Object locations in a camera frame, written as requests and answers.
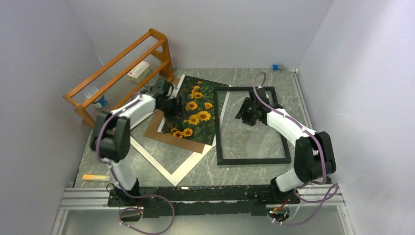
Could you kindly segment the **sunflower photo print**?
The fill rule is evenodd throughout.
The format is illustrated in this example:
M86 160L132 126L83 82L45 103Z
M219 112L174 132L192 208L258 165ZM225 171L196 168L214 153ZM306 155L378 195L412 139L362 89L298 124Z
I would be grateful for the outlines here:
M222 107L226 98L226 94L219 94L215 100L214 88L228 86L185 75L180 79L178 96L183 98L186 117L164 120L160 125L161 133L203 144L213 144L216 102Z

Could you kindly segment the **brown backing board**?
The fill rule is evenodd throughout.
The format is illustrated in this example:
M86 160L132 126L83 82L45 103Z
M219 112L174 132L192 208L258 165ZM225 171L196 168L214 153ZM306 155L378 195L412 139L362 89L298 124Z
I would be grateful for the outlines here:
M163 112L159 110L155 111L143 136L178 148L182 148L196 153L202 153L206 144L199 143L196 141L185 140L175 136L161 133L160 125L164 123L164 120L166 119L164 118Z

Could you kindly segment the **black picture frame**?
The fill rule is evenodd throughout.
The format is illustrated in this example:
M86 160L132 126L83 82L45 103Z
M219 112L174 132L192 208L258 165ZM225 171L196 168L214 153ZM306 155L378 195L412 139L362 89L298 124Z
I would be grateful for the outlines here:
M252 87L214 87L214 101L218 102L219 92L249 92L253 90ZM283 158L239 158L239 159L225 159L223 157L222 137L220 131L220 119L216 119L215 123L215 139L218 165L265 165L265 164L289 164L291 163L291 156L288 148L287 139L280 133L279 139L282 142L282 149L284 153Z

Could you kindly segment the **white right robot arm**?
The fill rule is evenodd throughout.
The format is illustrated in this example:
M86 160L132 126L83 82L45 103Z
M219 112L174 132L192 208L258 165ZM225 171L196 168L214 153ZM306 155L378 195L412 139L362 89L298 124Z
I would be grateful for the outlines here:
M293 118L278 103L270 103L264 87L254 88L236 115L244 124L254 126L258 121L275 129L294 147L293 167L271 180L274 187L269 197L281 203L288 191L317 179L326 179L337 170L331 137L325 132L316 132Z

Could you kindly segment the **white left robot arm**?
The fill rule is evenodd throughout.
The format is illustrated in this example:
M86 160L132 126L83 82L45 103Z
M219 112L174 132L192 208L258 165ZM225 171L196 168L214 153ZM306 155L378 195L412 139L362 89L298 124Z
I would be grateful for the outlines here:
M139 180L127 159L131 126L155 111L162 111L165 118L186 116L184 101L178 95L176 85L158 79L153 87L135 93L122 107L99 112L95 120L90 148L110 170L115 191L128 206L135 205L140 199Z

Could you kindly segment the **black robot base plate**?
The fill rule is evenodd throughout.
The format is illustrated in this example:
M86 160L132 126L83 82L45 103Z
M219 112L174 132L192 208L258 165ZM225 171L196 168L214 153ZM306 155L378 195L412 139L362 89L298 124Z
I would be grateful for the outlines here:
M110 190L107 205L140 208L144 218L205 214L250 214L261 216L273 208L297 205L292 191L280 192L272 185L196 187L141 187L140 199Z

